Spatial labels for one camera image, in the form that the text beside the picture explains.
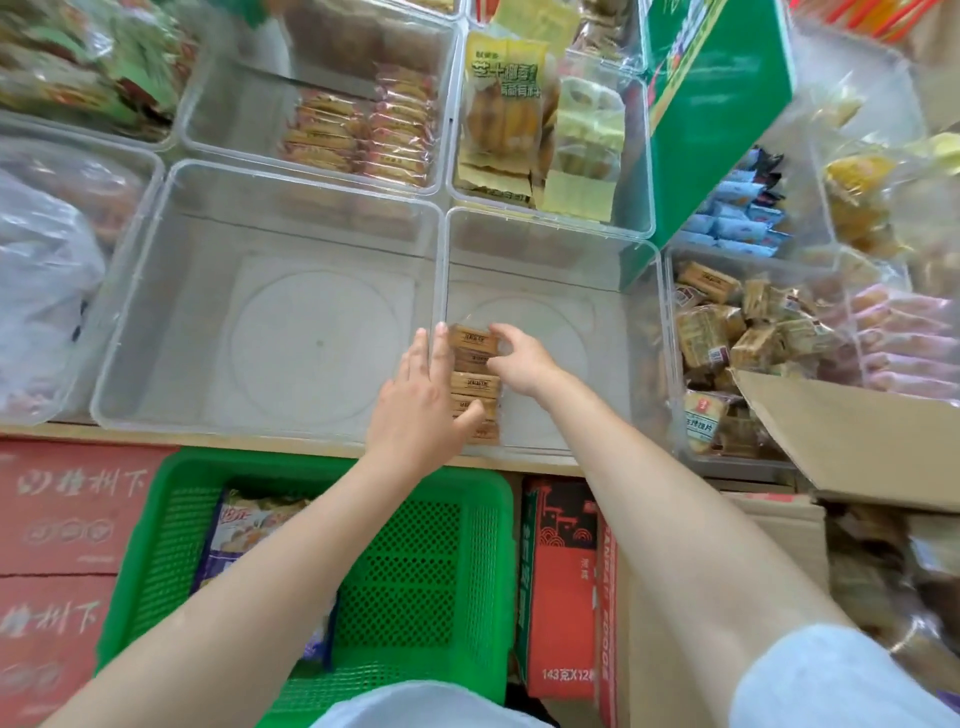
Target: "hand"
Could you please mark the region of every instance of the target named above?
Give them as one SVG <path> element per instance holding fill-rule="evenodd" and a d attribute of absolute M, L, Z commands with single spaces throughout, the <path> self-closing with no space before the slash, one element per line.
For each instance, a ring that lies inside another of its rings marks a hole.
<path fill-rule="evenodd" d="M 519 328 L 509 324 L 490 324 L 490 331 L 505 339 L 514 350 L 506 356 L 492 357 L 487 368 L 515 392 L 540 401 L 546 380 L 563 370 L 538 339 Z"/>
<path fill-rule="evenodd" d="M 427 356 L 426 330 L 400 358 L 396 378 L 380 389 L 367 430 L 367 456 L 409 468 L 419 482 L 454 455 L 484 421 L 480 400 L 456 419 L 450 400 L 453 351 L 446 324 L 437 324 L 433 356 Z"/>

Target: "person's left hand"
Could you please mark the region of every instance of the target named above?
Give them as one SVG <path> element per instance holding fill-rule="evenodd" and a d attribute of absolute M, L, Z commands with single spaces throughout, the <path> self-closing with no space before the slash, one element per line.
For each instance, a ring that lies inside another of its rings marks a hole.
<path fill-rule="evenodd" d="M 367 430 L 367 455 L 386 458 L 417 481 L 433 473 L 454 455 L 484 420 L 480 400 L 453 418 L 450 373 L 453 352 L 446 324 L 437 324 L 433 356 L 427 355 L 426 330 L 400 359 L 396 378 L 380 389 Z"/>

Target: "person's right hand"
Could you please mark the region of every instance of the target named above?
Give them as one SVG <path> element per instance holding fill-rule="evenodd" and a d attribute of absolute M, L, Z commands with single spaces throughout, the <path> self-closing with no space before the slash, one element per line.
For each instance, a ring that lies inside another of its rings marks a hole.
<path fill-rule="evenodd" d="M 510 324 L 490 324 L 490 331 L 514 350 L 506 356 L 491 357 L 487 368 L 515 392 L 540 400 L 543 387 L 548 386 L 546 380 L 561 371 L 553 357 L 538 339 Z"/>

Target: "pink cardboard box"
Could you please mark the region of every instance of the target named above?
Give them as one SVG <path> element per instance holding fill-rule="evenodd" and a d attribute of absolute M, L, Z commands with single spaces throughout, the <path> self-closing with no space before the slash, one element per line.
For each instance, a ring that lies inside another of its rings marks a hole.
<path fill-rule="evenodd" d="M 0 728 L 38 725 L 93 677 L 115 581 L 0 578 Z"/>
<path fill-rule="evenodd" d="M 0 441 L 0 576 L 116 574 L 170 448 Z"/>

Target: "open cardboard box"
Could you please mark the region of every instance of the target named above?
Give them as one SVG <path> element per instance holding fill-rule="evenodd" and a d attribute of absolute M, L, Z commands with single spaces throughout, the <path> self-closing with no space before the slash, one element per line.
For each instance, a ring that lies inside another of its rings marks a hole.
<path fill-rule="evenodd" d="M 824 510 L 813 500 L 960 513 L 953 464 L 960 409 L 821 381 L 738 372 L 770 434 L 812 496 L 727 494 L 822 588 Z M 597 709 L 607 728 L 716 728 L 679 643 L 601 524 Z"/>

